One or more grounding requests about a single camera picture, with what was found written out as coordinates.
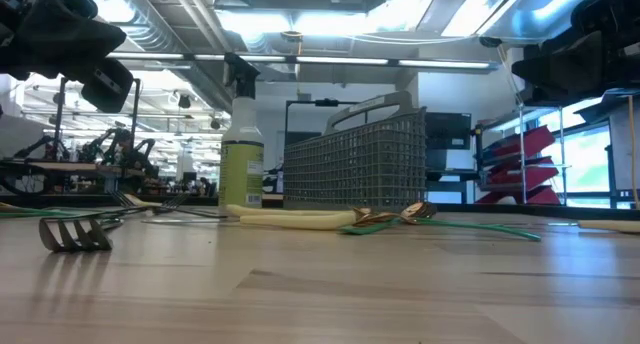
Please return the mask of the long led light bar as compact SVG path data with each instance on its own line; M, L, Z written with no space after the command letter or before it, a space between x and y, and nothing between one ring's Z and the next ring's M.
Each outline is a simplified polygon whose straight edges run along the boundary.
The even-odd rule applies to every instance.
M226 54L190 54L190 53L151 53L151 52L114 52L108 58L121 60L149 61L223 61ZM462 70L494 70L498 67L494 62L465 62L425 59L384 59L331 56L298 56L298 55L251 55L240 54L239 57L251 63L269 64L328 64L328 65L361 65L387 66L421 69L462 69Z

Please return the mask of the dark monitor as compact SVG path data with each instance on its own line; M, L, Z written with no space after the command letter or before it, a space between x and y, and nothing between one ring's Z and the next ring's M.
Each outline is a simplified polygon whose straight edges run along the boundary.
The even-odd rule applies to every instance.
M471 115L468 113L425 114L426 148L431 150L469 150Z

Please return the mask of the black metal rig frame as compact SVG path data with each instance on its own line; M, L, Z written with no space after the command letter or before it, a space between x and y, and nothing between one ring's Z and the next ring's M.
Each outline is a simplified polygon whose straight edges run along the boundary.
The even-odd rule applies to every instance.
M61 123L62 123L62 117L65 114L64 105L66 100L67 82L68 82L68 79L66 77L62 77L60 80L60 86L59 86L59 92L58 92L58 104L57 104L57 110L55 113L56 120L55 120L55 128L54 128L54 138L56 140L59 140L61 138ZM131 114L131 129L130 129L131 145L130 147L133 147L133 143L135 141L142 81L140 78L135 78L134 83L135 83L135 91L134 91L133 112Z

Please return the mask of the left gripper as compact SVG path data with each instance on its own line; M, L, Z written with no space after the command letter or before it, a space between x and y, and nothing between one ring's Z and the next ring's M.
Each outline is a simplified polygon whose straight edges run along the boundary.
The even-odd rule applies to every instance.
M79 77L95 68L82 97L101 112L119 113L134 77L118 60L106 57L126 34L97 15L93 0L0 0L0 74Z

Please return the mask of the silver ventilation duct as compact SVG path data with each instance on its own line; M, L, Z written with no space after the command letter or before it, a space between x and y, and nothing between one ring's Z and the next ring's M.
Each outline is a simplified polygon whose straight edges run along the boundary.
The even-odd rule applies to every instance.
M189 49L169 24L161 17L149 0L94 0L96 4L122 3L122 9L133 16L122 21L123 30L128 38L145 52L151 53L187 53ZM172 72L186 80L195 93L210 107L232 112L231 97L222 87L222 83L203 71L202 66L191 63L190 69L172 69Z

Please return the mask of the red storage bin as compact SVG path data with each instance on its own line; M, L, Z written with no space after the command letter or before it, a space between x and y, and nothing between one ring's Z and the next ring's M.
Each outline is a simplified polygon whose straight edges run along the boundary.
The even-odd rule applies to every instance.
M560 200L551 186L539 185L523 192L521 185L488 185L482 188L485 195L476 204L560 205Z
M558 168L549 156L526 160L525 182L528 188L538 186L558 173ZM493 166L487 173L486 183L488 185L521 185L520 160L510 160Z
M526 157L531 157L554 142L555 137L551 131L546 126L542 126L525 131L523 138L520 138L519 134L513 134L494 142L483 150L482 157L484 160L489 160L505 155L519 154L521 150L524 150Z

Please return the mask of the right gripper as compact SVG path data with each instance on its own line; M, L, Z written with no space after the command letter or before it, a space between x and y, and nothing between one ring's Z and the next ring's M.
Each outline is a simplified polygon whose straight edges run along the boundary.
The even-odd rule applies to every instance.
M640 97L640 0L583 0L571 13L571 26L590 34L512 65L512 73L532 87L529 101L578 101L603 93ZM608 48L607 59L601 31L623 32Z

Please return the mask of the metal shelf rack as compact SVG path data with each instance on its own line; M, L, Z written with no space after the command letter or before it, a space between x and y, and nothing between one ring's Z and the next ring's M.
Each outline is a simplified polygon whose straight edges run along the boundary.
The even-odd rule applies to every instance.
M524 118L524 113L523 113L523 109L519 110L519 118L518 118L518 125L516 126L517 128L517 132L514 134L519 134L520 138L523 138L523 133L525 131L531 130L531 129L535 129L538 127L542 127L542 126L546 126L548 129L549 127L547 125L540 125L540 124L534 124L533 126L531 126L529 124L530 120L529 119L525 119ZM564 139L564 127L563 124L560 124L560 137L557 137L556 135L553 134L553 136L555 137L555 142L553 144L551 144L550 146L546 147L545 149L543 149L541 152L534 154L531 157L526 157L524 154L524 150L521 150L519 154L510 154L510 155L505 155L505 156L501 156L501 157L496 157L495 158L495 163L492 164L490 166L490 169L493 166L508 162L510 160L516 160L519 159L520 163L521 163L521 172L522 172L522 189L523 192L526 192L528 189L533 189L535 187L532 188L528 188L526 186L526 182L525 182L525 163L527 159L533 159L533 158L540 158L540 157L547 157L549 156L555 166L558 168L559 173L546 180L545 182L543 182L540 185L548 185L551 186L552 189L554 190L554 192L557 194L559 200L560 200L560 205L565 205L566 204L566 171L568 169L568 164L567 164L567 159L566 159L566 154L565 154L565 139Z

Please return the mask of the black metal stand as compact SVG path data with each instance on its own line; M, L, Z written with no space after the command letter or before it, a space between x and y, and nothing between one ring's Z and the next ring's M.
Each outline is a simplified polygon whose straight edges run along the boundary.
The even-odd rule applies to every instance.
M289 108L292 105L314 105L316 107L338 107L339 105L355 105L355 101L339 101L336 99L318 99L318 100L287 100L285 102L285 128L284 134L289 131Z

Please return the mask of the black fork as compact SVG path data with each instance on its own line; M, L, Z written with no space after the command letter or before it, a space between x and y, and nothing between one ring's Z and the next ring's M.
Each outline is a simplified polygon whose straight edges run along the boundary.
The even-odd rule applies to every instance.
M117 217L101 215L41 218L38 233L52 253L111 251L109 234L123 224Z
M190 197L187 193L181 193L172 199L162 202L159 206L152 206L151 211L154 214L166 214L166 213L182 213L194 215L202 218L210 219L225 219L226 215L220 215L217 212L207 212L192 209L184 209L181 205Z
M120 206L120 209L106 211L106 215L128 215L138 214L149 209L149 206L136 204L132 199L129 199L121 191L108 191L109 196L114 199Z

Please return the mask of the background wooden table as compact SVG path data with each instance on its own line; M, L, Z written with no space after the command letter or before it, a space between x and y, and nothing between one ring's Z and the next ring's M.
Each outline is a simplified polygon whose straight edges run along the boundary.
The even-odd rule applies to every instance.
M52 162L34 159L0 160L0 187L10 193L35 197L49 193L56 183L72 176L103 178L105 190L118 187L119 179L144 178L142 170L95 163Z

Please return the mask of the grey plastic cutlery basket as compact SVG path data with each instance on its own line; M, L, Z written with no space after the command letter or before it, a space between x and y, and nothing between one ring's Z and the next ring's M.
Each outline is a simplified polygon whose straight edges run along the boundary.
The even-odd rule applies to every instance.
M400 211L426 200L426 109L397 91L331 116L284 148L286 209Z

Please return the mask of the cream handled table knife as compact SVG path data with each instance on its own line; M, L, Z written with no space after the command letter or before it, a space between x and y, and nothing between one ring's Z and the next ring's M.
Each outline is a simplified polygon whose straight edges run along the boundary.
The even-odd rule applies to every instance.
M354 224L356 214L337 214L321 216L284 216L257 215L237 217L231 213L225 219L237 219L241 225L280 227L299 230L333 231L349 224Z
M143 201L143 200L139 199L138 197L136 197L135 195L128 194L128 193L118 192L117 193L117 197L118 197L118 200L120 201L121 205L123 207L126 207L126 208L132 208L132 207L157 208L157 207L162 207L163 206L162 203Z
M554 225L578 226L583 229L607 230L620 233L640 234L640 221L628 220L578 220L555 221Z
M225 210L237 217L257 216L257 215L321 216L321 215L353 214L353 211L351 210L348 210L348 211L285 210L285 209L244 207L244 206L235 205L235 204L226 205Z

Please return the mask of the spray bottle yellow-green label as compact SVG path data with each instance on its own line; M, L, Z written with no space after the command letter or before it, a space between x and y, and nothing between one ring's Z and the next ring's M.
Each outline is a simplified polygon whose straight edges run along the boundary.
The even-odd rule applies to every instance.
M224 54L225 85L234 90L231 126L221 139L219 205L262 207L264 140L257 127L255 81L260 72Z

